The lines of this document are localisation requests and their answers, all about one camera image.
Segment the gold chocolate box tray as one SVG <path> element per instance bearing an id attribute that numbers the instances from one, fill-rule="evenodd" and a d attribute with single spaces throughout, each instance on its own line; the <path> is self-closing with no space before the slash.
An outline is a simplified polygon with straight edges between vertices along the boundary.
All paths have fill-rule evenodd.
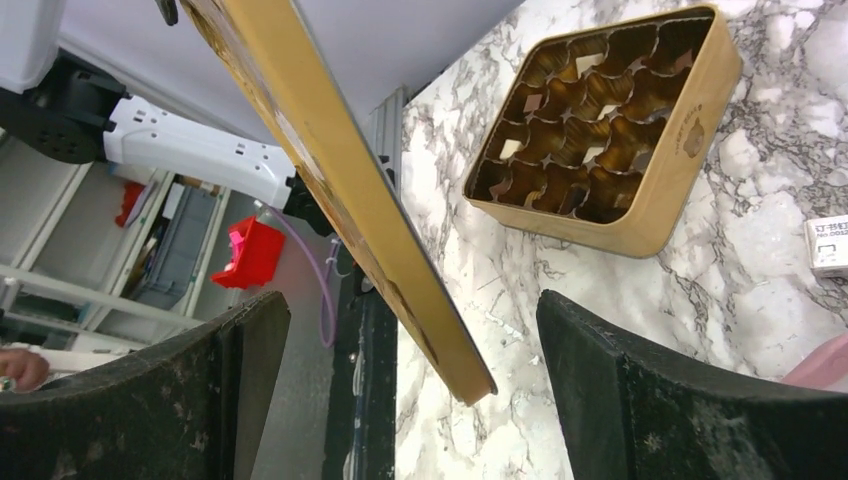
<path id="1" fill-rule="evenodd" d="M 508 227 L 653 256 L 741 68 L 712 4 L 546 38 L 522 63 L 463 195 Z"/>

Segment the silver tin lid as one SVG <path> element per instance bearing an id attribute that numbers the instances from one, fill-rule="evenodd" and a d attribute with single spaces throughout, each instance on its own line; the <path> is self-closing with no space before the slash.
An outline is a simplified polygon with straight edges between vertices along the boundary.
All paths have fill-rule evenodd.
<path id="1" fill-rule="evenodd" d="M 292 1 L 186 1 L 185 13 L 451 394 L 497 385 Z"/>

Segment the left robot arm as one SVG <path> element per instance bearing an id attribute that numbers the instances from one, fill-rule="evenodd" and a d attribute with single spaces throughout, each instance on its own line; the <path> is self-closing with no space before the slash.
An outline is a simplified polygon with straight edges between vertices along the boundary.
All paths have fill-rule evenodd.
<path id="1" fill-rule="evenodd" d="M 335 230 L 279 146 L 164 110 L 61 49 L 62 1 L 1 4 L 1 128 L 67 164 L 111 161 L 171 171 L 251 196 Z"/>

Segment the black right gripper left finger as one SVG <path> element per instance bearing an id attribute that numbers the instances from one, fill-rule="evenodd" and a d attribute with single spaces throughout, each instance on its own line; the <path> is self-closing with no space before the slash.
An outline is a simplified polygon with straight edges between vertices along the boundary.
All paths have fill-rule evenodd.
<path id="1" fill-rule="evenodd" d="M 265 292 L 217 318 L 1 397 L 5 479 L 247 479 L 291 314 Z"/>

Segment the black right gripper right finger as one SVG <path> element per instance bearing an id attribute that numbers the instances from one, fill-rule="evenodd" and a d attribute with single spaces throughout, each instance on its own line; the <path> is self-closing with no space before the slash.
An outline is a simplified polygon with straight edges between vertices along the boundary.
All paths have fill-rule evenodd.
<path id="1" fill-rule="evenodd" d="M 847 397 L 707 365 L 552 291 L 537 325 L 578 479 L 843 479 Z"/>

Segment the pink silicone tongs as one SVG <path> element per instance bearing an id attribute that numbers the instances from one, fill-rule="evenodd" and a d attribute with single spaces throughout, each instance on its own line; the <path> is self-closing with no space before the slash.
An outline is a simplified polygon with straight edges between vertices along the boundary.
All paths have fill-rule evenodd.
<path id="1" fill-rule="evenodd" d="M 814 349 L 781 382 L 802 388 L 827 389 L 846 377 L 847 334 L 842 334 Z"/>

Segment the person hand in background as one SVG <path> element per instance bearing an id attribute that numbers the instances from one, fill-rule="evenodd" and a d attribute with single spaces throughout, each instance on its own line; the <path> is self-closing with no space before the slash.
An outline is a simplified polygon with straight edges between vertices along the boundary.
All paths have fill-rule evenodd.
<path id="1" fill-rule="evenodd" d="M 17 392 L 31 392 L 49 377 L 50 364 L 41 355 L 26 349 L 1 350 L 1 375 L 15 380 Z"/>

